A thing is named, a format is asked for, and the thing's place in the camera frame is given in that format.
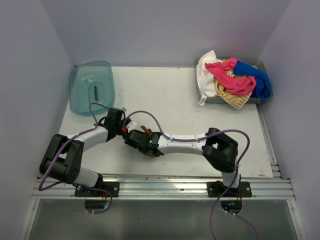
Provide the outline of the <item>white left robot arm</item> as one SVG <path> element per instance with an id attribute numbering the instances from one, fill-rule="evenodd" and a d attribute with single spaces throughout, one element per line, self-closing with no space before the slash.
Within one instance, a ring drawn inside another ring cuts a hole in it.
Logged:
<path id="1" fill-rule="evenodd" d="M 87 192 L 95 197 L 101 195 L 103 177 L 82 167 L 83 153 L 122 135 L 125 117 L 123 109 L 111 107 L 106 117 L 100 120 L 94 117 L 95 124 L 88 130 L 69 136 L 55 134 L 39 166 L 43 177 L 38 190 L 44 191 L 64 183 L 86 187 Z"/>

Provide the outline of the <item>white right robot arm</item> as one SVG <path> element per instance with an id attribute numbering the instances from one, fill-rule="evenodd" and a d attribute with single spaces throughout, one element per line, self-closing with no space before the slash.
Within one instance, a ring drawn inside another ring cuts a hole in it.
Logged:
<path id="1" fill-rule="evenodd" d="M 241 177 L 236 172 L 238 142 L 217 128 L 191 135 L 170 135 L 161 132 L 146 133 L 133 129 L 124 135 L 124 143 L 149 157 L 168 154 L 193 154 L 205 157 L 222 174 L 223 192 L 235 196 L 241 190 Z"/>

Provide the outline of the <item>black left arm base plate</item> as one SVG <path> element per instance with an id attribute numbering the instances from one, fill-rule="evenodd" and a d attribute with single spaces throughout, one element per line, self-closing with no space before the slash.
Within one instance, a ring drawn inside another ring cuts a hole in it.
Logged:
<path id="1" fill-rule="evenodd" d="M 118 181 L 104 181 L 97 187 L 79 185 L 75 189 L 74 196 L 80 198 L 113 197 L 119 195 L 120 183 Z"/>

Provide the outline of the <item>teal translucent plastic bin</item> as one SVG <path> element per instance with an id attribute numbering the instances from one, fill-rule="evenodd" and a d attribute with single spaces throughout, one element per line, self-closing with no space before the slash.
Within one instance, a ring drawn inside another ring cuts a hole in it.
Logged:
<path id="1" fill-rule="evenodd" d="M 104 60 L 73 68 L 69 75 L 69 107 L 81 116 L 103 114 L 114 105 L 115 84 L 111 65 Z"/>

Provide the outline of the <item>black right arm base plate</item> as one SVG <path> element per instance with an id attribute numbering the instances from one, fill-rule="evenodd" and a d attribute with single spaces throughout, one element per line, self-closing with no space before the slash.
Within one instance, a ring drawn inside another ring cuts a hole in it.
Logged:
<path id="1" fill-rule="evenodd" d="M 227 186 L 222 181 L 210 181 L 206 183 L 207 194 L 209 198 L 219 197 L 226 189 Z M 223 197 L 226 198 L 251 198 L 253 196 L 251 185 L 248 181 L 242 181 L 237 188 L 230 188 Z"/>

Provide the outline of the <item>brown microfiber towel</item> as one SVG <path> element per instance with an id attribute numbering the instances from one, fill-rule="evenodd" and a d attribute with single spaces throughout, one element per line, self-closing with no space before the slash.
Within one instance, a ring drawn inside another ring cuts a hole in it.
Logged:
<path id="1" fill-rule="evenodd" d="M 144 134 L 145 134 L 143 142 L 155 141 L 156 143 L 158 143 L 158 140 L 159 140 L 158 132 L 152 132 L 150 128 L 147 128 L 144 125 L 142 125 L 140 128 L 144 131 Z"/>

